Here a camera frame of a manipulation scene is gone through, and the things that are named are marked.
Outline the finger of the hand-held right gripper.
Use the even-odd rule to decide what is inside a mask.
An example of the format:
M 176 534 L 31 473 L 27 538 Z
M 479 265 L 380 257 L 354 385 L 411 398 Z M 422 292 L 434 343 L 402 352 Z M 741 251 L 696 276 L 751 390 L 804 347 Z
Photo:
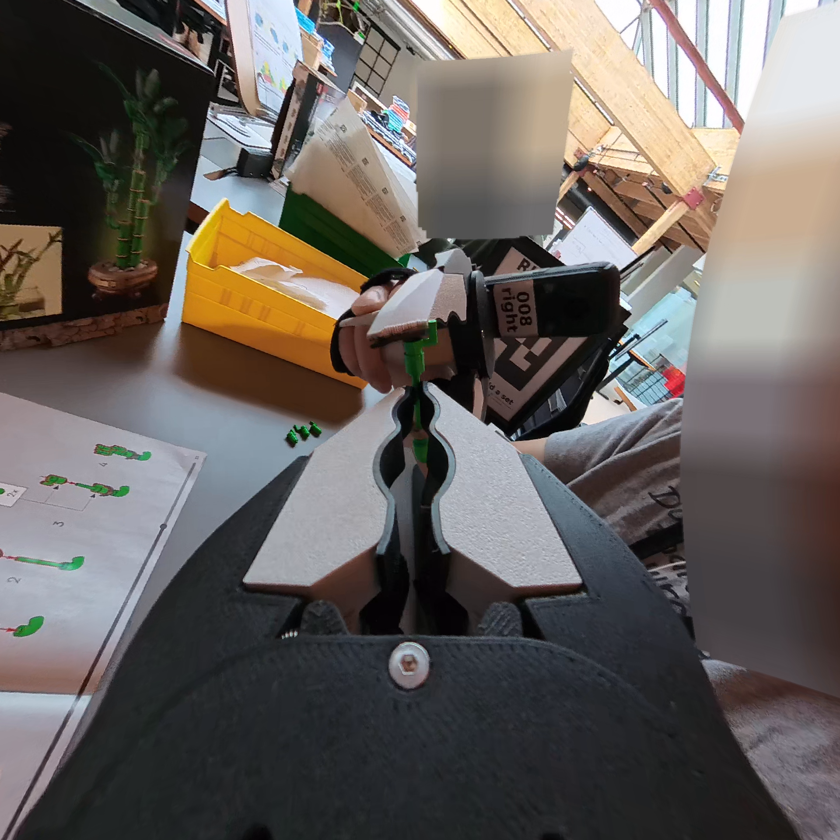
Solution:
M 457 374 L 455 352 L 450 340 L 438 340 L 435 344 L 422 347 L 424 370 L 423 382 L 449 382 Z
M 460 248 L 436 258 L 435 268 L 410 276 L 375 315 L 367 332 L 371 347 L 423 339 L 430 322 L 467 322 L 472 263 Z

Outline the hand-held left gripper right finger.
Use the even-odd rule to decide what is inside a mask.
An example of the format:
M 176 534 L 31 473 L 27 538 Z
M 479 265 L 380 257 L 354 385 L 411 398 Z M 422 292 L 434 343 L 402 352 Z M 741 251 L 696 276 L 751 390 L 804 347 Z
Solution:
M 557 595 L 582 578 L 518 451 L 423 386 L 434 546 L 448 595 Z

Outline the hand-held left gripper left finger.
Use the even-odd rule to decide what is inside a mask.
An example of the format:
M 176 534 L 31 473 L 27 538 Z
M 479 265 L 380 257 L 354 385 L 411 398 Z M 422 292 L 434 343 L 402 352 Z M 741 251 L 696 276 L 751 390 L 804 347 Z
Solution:
M 378 592 L 375 550 L 387 501 L 375 456 L 397 430 L 394 390 L 311 454 L 244 586 L 267 592 Z

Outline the green lego stem assembly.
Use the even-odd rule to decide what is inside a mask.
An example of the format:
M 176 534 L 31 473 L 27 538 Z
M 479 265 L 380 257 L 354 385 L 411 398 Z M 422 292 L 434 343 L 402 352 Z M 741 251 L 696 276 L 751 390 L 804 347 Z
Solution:
M 404 362 L 406 373 L 411 378 L 411 394 L 413 397 L 413 426 L 412 449 L 419 465 L 427 463 L 428 432 L 423 426 L 421 396 L 423 394 L 423 374 L 426 370 L 425 350 L 438 343 L 438 326 L 435 320 L 427 322 L 425 335 L 411 342 L 404 342 Z

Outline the lego instruction booklet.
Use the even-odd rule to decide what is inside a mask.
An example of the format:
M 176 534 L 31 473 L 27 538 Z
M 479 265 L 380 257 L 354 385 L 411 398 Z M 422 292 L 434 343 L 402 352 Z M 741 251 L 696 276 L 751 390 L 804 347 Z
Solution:
M 92 693 L 206 455 L 1 395 L 1 688 Z

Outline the black lego set box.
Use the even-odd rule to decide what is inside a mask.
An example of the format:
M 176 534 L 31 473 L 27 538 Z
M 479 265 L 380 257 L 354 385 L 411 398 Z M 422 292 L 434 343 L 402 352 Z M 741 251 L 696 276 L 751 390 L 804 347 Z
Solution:
M 165 319 L 214 76 L 138 4 L 1 3 L 2 351 Z

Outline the person's right hand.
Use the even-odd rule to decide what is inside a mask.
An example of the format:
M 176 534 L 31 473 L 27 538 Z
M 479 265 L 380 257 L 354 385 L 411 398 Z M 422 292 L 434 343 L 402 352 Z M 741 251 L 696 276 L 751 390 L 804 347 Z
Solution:
M 390 280 L 362 292 L 351 305 L 351 316 L 378 312 L 404 283 L 405 280 Z M 359 325 L 339 328 L 339 357 L 350 375 L 364 380 L 378 393 L 387 394 L 393 389 L 392 376 L 382 351 L 371 347 L 366 337 L 367 330 L 367 327 Z

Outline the white board sign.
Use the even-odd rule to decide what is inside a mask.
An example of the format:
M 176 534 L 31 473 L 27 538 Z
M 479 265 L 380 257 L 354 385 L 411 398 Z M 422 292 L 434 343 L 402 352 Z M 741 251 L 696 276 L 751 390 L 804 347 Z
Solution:
M 591 206 L 555 250 L 557 259 L 566 266 L 607 262 L 623 270 L 637 258 L 633 248 Z

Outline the sign with black square marker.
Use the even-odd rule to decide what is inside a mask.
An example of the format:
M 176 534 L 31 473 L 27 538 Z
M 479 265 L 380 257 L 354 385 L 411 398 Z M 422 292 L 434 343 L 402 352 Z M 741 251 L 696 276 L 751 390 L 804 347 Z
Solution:
M 525 237 L 491 240 L 474 262 L 498 322 L 487 420 L 506 434 L 546 424 L 560 392 L 553 415 L 562 428 L 578 424 L 629 317 L 619 269 L 564 266 Z

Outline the green plastic bin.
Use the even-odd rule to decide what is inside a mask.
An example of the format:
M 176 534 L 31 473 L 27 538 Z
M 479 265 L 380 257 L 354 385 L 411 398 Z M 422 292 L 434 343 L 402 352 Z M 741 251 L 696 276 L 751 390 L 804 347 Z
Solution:
M 362 198 L 362 210 L 372 214 L 373 232 L 384 234 L 391 245 L 419 247 L 426 240 L 425 235 L 411 225 L 411 219 L 394 197 L 386 194 L 392 191 L 385 188 Z M 287 186 L 278 226 L 364 277 L 407 264 L 408 254 L 399 259 L 392 257 L 310 196 L 296 193 L 291 185 Z

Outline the person's grey shirt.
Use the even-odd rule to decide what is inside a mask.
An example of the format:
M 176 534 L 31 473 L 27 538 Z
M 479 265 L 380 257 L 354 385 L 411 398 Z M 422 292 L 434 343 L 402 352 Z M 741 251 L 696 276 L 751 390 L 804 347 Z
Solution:
M 683 399 L 552 434 L 543 463 L 603 519 L 690 622 L 679 491 Z

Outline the white plastic bag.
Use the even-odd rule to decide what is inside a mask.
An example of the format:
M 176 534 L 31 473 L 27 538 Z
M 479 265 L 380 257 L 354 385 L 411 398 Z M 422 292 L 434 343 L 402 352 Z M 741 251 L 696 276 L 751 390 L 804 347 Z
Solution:
M 309 276 L 302 269 L 269 259 L 253 257 L 229 268 L 333 319 L 351 309 L 357 298 L 355 290 L 338 282 Z

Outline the stack of white paper sheets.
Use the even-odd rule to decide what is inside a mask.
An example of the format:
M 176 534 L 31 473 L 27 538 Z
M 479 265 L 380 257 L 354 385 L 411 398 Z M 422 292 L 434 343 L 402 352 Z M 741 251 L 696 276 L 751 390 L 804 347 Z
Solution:
M 283 175 L 392 258 L 417 252 L 427 239 L 417 206 L 347 98 L 309 132 Z

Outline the yellow plastic bin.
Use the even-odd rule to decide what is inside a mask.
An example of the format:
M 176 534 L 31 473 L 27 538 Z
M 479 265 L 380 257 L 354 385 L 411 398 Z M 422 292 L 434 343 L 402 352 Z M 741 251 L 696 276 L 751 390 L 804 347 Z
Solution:
M 330 342 L 336 318 L 357 298 L 364 277 L 254 213 L 220 200 L 186 248 L 184 323 L 326 375 L 364 387 L 362 379 L 333 369 Z M 235 266 L 252 258 L 300 269 L 329 283 L 341 304 L 326 310 L 246 277 Z

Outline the instruction sheet on curved board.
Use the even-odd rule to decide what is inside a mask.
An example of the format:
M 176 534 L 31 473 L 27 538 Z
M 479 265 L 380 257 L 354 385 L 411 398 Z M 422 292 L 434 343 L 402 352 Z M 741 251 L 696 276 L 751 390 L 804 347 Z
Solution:
M 292 1 L 226 1 L 239 100 L 247 113 L 276 121 L 295 65 L 301 30 Z

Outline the person's grey trousers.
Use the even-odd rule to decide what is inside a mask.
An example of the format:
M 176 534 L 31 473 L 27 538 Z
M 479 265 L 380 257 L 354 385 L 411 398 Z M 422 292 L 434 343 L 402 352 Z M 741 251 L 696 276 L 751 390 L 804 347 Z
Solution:
M 801 838 L 839 838 L 839 699 L 705 659 L 742 750 Z

